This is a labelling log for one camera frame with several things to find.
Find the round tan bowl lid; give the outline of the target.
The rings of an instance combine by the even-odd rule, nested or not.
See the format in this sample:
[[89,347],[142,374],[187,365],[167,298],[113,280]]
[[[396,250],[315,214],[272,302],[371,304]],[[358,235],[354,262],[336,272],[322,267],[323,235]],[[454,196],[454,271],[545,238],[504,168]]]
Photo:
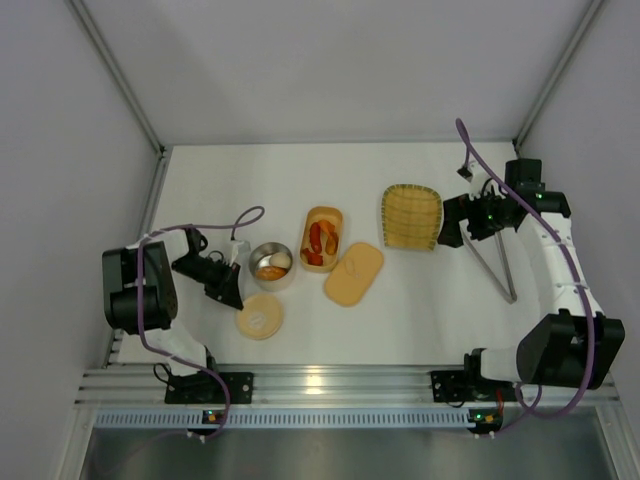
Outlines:
[[284,320],[284,307],[273,294],[260,293],[250,296],[244,308],[236,312],[238,331],[252,340],[266,340],[275,335]]

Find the sesame bread bun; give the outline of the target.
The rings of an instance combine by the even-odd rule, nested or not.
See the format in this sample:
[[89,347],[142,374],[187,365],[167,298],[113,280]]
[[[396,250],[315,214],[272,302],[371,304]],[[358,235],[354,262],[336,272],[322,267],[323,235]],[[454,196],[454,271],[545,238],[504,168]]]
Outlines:
[[266,266],[259,268],[255,272],[255,277],[261,281],[276,281],[284,277],[288,273],[288,270],[284,270],[277,267]]

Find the white egg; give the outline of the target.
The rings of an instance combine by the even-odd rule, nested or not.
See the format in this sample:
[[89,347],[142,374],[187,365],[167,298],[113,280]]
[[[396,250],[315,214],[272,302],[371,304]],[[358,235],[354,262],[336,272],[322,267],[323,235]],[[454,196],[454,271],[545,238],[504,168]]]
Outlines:
[[269,265],[272,267],[289,270],[291,268],[292,260],[286,252],[277,252],[270,256]]

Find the red chicken wing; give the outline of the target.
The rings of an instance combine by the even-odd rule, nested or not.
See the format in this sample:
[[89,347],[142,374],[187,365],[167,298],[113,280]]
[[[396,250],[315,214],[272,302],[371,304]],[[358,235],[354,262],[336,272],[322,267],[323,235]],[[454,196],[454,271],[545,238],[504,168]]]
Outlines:
[[305,248],[302,251],[302,255],[305,257],[306,262],[307,262],[308,265],[311,265],[311,266],[323,266],[324,265],[323,256],[321,254],[313,252],[312,250],[309,250],[308,248]]

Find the red sausage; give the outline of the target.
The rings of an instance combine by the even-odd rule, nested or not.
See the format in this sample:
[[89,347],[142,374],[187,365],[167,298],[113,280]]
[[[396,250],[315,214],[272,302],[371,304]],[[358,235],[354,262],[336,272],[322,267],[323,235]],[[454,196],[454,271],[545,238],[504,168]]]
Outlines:
[[309,242],[312,251],[316,254],[322,253],[321,233],[322,229],[319,223],[312,223],[309,229]]

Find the tan oblong box lid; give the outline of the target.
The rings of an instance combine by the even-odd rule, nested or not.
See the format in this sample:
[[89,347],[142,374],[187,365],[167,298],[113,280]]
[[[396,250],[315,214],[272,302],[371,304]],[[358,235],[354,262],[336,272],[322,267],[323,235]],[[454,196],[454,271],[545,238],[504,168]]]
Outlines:
[[367,293],[384,264],[384,255],[376,247],[352,244],[324,284],[327,297],[342,307],[357,305]]

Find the brown roasted potato piece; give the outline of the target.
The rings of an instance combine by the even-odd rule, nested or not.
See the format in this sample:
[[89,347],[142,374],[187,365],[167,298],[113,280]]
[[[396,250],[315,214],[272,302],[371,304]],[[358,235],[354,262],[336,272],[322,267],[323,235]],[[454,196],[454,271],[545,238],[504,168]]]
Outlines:
[[325,253],[329,256],[335,255],[338,250],[339,237],[332,232],[325,243]]

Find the orange fried dumpling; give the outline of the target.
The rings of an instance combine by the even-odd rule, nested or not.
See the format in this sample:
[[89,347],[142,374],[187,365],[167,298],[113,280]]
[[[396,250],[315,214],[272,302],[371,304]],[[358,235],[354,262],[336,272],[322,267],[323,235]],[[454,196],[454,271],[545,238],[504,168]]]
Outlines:
[[322,230],[322,232],[327,236],[334,236],[337,234],[336,232],[336,227],[329,222],[328,220],[322,219],[318,221],[318,225],[320,227],[320,229]]

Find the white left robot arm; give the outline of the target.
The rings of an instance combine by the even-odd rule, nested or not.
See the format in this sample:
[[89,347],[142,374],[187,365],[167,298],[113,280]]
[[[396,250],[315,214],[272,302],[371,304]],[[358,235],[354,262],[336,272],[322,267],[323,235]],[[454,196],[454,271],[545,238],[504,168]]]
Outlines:
[[221,384],[209,349],[178,319],[174,275],[203,287],[209,299],[244,308],[235,257],[212,259],[202,252],[207,238],[195,227],[154,231],[133,245],[102,254],[104,313],[107,323],[139,338],[143,348],[163,357],[171,392]]

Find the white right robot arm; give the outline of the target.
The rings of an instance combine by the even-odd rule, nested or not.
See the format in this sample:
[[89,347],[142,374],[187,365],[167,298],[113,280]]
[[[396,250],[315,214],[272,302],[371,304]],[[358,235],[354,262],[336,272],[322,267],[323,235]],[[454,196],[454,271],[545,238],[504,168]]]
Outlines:
[[621,320],[604,314],[584,279],[566,196],[546,189],[538,159],[507,162],[497,188],[476,161],[458,173],[470,188],[444,201],[438,244],[459,248],[466,240],[514,230],[530,262],[541,314],[514,346],[476,348],[467,354],[469,375],[485,381],[599,388],[625,330]]

